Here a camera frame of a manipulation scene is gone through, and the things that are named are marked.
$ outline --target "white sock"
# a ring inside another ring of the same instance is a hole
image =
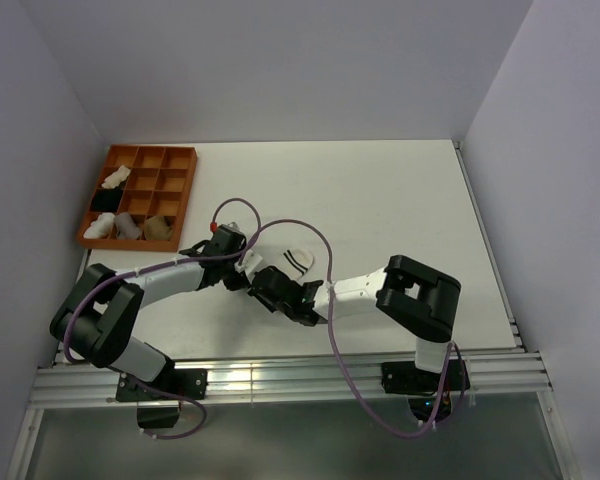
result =
[[[306,248],[290,248],[282,252],[273,266],[291,280],[299,280],[313,265],[313,254]]]
[[[131,169],[129,167],[125,167],[124,165],[120,165],[120,168],[109,175],[104,179],[104,183],[102,184],[102,188],[107,188],[111,190],[112,188],[116,188],[122,182],[124,182],[129,174],[131,173]]]
[[[85,230],[82,236],[84,238],[106,237],[113,228],[114,218],[115,215],[113,213],[101,213],[96,220],[91,222],[91,225]]]

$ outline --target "black bracket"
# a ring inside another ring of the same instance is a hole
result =
[[[462,389],[462,369],[465,372],[465,386],[469,390],[471,383],[464,362],[449,360],[447,381],[451,391]],[[440,374],[426,372],[416,368],[415,362],[385,362],[382,364],[382,388],[385,393],[397,395],[433,395],[438,389]]]
[[[193,400],[204,399],[207,391],[207,370],[204,368],[176,369],[170,377],[171,385],[167,390],[160,390],[191,398]],[[127,402],[153,402],[156,400],[170,400],[162,395],[145,392],[141,387],[120,376],[118,389],[116,390],[116,401]]]

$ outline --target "gray sock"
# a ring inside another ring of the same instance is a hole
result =
[[[130,240],[138,240],[140,235],[142,235],[142,230],[140,230],[140,228],[136,225],[136,222],[133,221],[133,218],[131,218],[131,214],[129,212],[116,215],[114,223],[116,224],[116,229],[118,230],[116,238],[119,240],[123,240],[125,238]]]

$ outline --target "brown sock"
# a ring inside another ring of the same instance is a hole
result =
[[[144,222],[144,237],[147,240],[171,240],[173,229],[163,216],[151,217]]]

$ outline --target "black joint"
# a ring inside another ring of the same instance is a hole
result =
[[[210,240],[198,242],[191,248],[179,253],[189,257],[200,258],[200,266],[204,268],[204,276],[198,290],[224,282],[228,290],[240,290],[249,286],[246,275],[235,269],[239,256],[226,260],[205,261],[204,257],[218,257],[238,254],[244,249],[247,238],[242,232],[229,225],[220,225]]]
[[[96,286],[114,275],[113,270],[101,264],[88,267],[53,317],[51,335],[62,340],[78,305]],[[115,362],[129,343],[143,294],[139,286],[123,280],[106,287],[80,313],[73,328],[71,348],[98,368]],[[93,308],[96,301],[108,304],[103,314]]]
[[[270,312],[282,312],[295,322],[313,327],[324,323],[324,319],[313,310],[314,297],[320,285],[321,280],[300,285],[270,266],[256,273],[248,294]]]
[[[386,279],[376,306],[419,338],[444,343],[451,340],[460,282],[403,255],[389,260]],[[406,290],[418,285],[418,296]]]

